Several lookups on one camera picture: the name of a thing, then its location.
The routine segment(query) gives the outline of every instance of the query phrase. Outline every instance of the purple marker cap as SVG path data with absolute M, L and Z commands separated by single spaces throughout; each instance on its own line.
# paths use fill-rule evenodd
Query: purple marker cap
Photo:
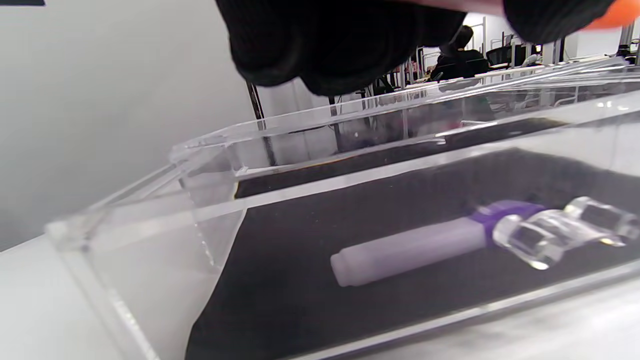
M 469 219 L 484 226 L 486 244 L 487 246 L 492 246 L 494 245 L 492 241 L 493 228 L 502 218 L 507 215 L 520 215 L 522 218 L 527 219 L 543 210 L 545 210 L 544 206 L 531 204 L 530 202 L 502 200 L 478 209 L 473 215 L 469 216 Z

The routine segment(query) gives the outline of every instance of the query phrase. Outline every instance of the black glove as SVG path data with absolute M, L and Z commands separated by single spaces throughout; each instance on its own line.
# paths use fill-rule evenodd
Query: black glove
M 317 95 L 359 90 L 418 46 L 448 44 L 466 13 L 382 0 L 216 0 L 240 74 L 259 86 L 299 76 Z M 553 42 L 601 17 L 613 0 L 504 0 L 524 40 Z

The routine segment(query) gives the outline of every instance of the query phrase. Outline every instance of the clear acrylic block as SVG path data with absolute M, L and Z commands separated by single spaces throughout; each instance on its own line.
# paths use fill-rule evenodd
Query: clear acrylic block
M 123 359 L 347 354 L 640 269 L 638 99 L 637 70 L 609 60 L 247 122 L 47 233 Z M 505 200 L 625 246 L 587 241 L 536 270 L 495 244 L 512 213 L 486 209 Z M 432 234 L 474 245 L 418 256 L 443 249 Z M 339 284 L 332 256 L 395 236 L 374 251 L 389 272 Z

